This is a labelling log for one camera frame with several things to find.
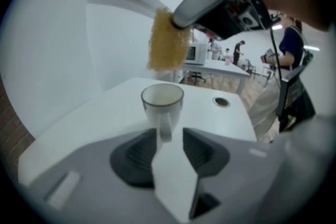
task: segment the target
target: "mug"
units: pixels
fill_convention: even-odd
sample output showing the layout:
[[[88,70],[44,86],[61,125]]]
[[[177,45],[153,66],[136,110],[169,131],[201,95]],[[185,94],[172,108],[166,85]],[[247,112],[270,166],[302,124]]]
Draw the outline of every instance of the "mug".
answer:
[[[172,132],[179,122],[183,90],[168,83],[155,84],[141,93],[141,100],[150,124],[156,128],[162,142],[172,139]]]

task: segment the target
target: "mug handle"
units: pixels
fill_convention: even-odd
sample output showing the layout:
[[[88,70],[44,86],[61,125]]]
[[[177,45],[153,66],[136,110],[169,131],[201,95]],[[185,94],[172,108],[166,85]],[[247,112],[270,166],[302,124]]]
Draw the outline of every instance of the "mug handle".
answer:
[[[172,124],[168,113],[159,114],[157,117],[156,131],[162,142],[170,142],[172,140]]]

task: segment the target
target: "black pants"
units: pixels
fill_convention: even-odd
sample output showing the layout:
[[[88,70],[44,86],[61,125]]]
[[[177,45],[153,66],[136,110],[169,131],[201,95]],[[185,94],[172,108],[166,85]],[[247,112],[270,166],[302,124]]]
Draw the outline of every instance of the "black pants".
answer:
[[[236,66],[238,64],[239,57],[234,57],[233,58],[233,64]]]

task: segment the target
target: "mug rim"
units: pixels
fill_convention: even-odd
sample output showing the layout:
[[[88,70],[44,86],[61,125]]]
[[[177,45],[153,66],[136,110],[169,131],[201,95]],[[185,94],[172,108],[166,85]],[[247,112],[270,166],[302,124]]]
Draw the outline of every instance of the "mug rim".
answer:
[[[146,101],[144,100],[144,98],[143,98],[143,93],[144,93],[145,90],[147,90],[148,88],[153,87],[153,86],[157,86],[157,85],[170,85],[170,86],[177,87],[177,88],[179,88],[179,89],[182,91],[182,96],[181,96],[177,101],[172,102],[172,103],[169,103],[169,104],[152,104],[152,103],[148,103],[148,102],[146,102]],[[159,107],[164,107],[164,106],[169,106],[169,105],[176,104],[176,103],[180,102],[180,101],[183,99],[183,97],[184,97],[184,91],[183,91],[183,89],[182,89],[181,87],[179,87],[179,86],[173,84],[173,83],[158,83],[158,84],[153,84],[153,85],[150,85],[150,86],[144,88],[144,89],[142,90],[142,92],[141,92],[141,100],[142,100],[143,103],[148,104],[148,105],[151,105],[151,106],[159,106]]]

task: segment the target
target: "navy blue shirt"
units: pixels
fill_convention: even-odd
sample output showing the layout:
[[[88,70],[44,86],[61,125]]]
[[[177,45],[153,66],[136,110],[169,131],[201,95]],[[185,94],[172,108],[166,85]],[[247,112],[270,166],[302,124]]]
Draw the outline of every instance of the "navy blue shirt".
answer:
[[[286,51],[294,56],[294,63],[292,68],[297,68],[300,65],[300,61],[303,54],[303,40],[301,35],[298,33],[298,30],[295,30],[293,27],[287,27],[285,29],[285,34],[279,45],[279,49],[285,55]]]

